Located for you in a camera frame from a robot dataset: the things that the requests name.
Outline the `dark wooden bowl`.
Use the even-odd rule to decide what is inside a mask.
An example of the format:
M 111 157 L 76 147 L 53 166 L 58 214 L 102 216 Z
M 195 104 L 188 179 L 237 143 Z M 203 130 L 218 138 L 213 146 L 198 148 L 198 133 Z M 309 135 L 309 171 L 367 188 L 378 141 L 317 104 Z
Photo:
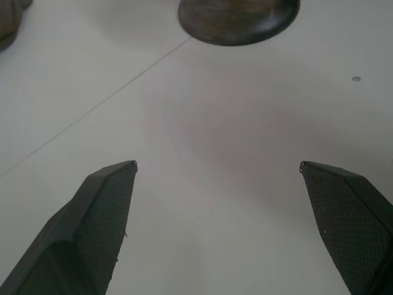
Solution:
M 177 16 L 193 38 L 241 46 L 267 40 L 295 20 L 301 0 L 180 0 Z

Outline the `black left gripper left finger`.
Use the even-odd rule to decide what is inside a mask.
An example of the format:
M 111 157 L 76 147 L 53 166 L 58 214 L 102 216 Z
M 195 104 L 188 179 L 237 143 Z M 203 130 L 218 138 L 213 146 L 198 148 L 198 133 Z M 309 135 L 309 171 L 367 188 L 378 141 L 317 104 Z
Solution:
M 106 295 L 126 237 L 136 161 L 88 175 L 44 225 L 0 295 Z

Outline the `dark object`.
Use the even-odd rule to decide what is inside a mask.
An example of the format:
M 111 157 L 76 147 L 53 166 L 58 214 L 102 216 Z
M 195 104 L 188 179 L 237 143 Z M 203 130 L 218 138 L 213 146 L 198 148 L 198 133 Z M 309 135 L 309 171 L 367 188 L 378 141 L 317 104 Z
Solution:
M 15 41 L 23 12 L 33 0 L 0 0 L 0 51 Z

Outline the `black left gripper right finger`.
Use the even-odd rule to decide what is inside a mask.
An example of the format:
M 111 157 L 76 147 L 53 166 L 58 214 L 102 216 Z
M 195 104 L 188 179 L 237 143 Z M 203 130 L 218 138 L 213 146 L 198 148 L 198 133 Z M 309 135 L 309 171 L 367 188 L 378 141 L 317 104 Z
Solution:
M 302 161 L 317 228 L 351 295 L 393 295 L 393 204 L 365 177 Z

